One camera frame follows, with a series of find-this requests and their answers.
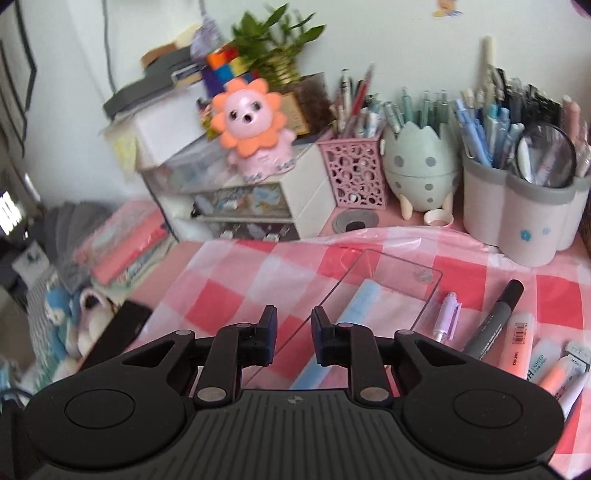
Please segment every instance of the purple pen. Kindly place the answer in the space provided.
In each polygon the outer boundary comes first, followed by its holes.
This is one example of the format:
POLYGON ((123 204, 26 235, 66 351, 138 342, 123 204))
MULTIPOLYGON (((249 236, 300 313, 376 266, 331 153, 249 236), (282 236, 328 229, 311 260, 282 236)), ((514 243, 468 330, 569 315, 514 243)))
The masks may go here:
POLYGON ((441 310, 439 310, 439 316, 433 329, 436 341, 442 342, 453 339, 461 308, 462 304, 457 301, 456 293, 450 292, 441 304, 441 310))

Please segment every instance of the pink mesh pen holder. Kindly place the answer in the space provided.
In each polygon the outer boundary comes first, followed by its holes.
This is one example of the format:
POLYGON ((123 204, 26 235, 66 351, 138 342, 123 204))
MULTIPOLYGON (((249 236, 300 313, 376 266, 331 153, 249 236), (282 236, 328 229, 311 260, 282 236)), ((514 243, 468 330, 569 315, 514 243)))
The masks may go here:
POLYGON ((337 207, 384 210, 388 198, 379 142, 373 138, 333 138, 328 130, 317 142, 337 207))

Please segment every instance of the cable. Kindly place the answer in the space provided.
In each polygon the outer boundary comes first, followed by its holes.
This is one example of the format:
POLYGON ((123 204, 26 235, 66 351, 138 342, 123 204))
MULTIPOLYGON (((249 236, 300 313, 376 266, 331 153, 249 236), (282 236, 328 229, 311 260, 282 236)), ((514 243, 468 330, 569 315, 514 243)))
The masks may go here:
POLYGON ((107 77, 113 95, 117 92, 115 79, 113 78, 113 68, 111 66, 111 48, 109 47, 109 12, 107 9, 107 0, 102 0, 103 6, 103 42, 105 43, 105 57, 107 62, 107 77))
MULTIPOLYGON (((113 68, 111 67, 111 48, 109 47, 109 12, 107 9, 107 0, 102 0, 102 6, 103 6, 103 25, 104 25, 103 40, 105 42, 105 57, 106 57, 106 61, 107 61, 107 75, 109 77, 109 85, 111 86, 111 90, 113 91, 113 95, 114 95, 117 92, 117 88, 115 86, 115 79, 113 78, 113 68)), ((178 242, 179 241, 178 236, 177 236, 176 232, 174 231, 172 224, 168 220, 168 216, 166 215, 166 212, 162 208, 162 204, 160 203, 158 197, 156 196, 156 194, 152 190, 152 187, 150 186, 148 180, 146 180, 143 172, 139 172, 139 175, 142 177, 142 180, 144 181, 144 184, 146 185, 146 188, 148 189, 148 192, 150 193, 152 200, 155 201, 156 205, 158 205, 158 208, 160 209, 160 212, 162 212, 162 216, 164 217, 164 222, 166 223, 166 227, 168 228, 168 231, 174 237, 174 239, 178 242)))

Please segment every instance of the label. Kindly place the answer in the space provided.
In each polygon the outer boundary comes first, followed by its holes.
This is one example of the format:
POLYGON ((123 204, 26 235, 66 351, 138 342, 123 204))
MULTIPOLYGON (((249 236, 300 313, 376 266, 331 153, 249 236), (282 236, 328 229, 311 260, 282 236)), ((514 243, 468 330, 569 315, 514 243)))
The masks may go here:
POLYGON ((527 337, 527 323, 516 323, 515 332, 513 333, 513 344, 523 345, 527 337))
POLYGON ((297 100, 294 92, 284 93, 281 96, 280 111, 287 117, 287 125, 289 130, 293 130, 299 137, 310 133, 308 122, 301 111, 300 103, 297 100))

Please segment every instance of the plush toy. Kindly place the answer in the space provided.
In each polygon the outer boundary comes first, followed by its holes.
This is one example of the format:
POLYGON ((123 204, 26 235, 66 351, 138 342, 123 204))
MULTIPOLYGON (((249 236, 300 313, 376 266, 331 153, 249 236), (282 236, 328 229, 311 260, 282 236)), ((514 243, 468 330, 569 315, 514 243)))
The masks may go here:
POLYGON ((86 356, 115 314, 109 300, 92 288, 87 288, 80 294, 80 308, 82 310, 82 327, 78 335, 78 349, 82 356, 86 356), (89 298, 94 298, 98 302, 91 309, 86 308, 86 301, 89 298))
POLYGON ((80 323, 80 292, 70 295, 61 284, 49 287, 45 295, 47 318, 53 323, 50 344, 60 361, 80 358, 78 325, 80 323))
POLYGON ((49 333, 51 349, 60 361, 52 377, 57 382, 77 372, 77 360, 92 349, 114 313, 109 300, 91 288, 70 295, 57 280, 48 283, 45 310, 53 324, 49 333), (98 304, 88 309, 86 301, 91 297, 98 304))
POLYGON ((296 135, 285 128, 287 118, 279 111, 281 94, 269 93, 265 80, 247 83, 235 78, 226 84, 225 93, 214 97, 212 105, 216 112, 212 128, 221 133, 221 145, 233 149, 228 161, 247 183, 296 166, 291 148, 296 135))

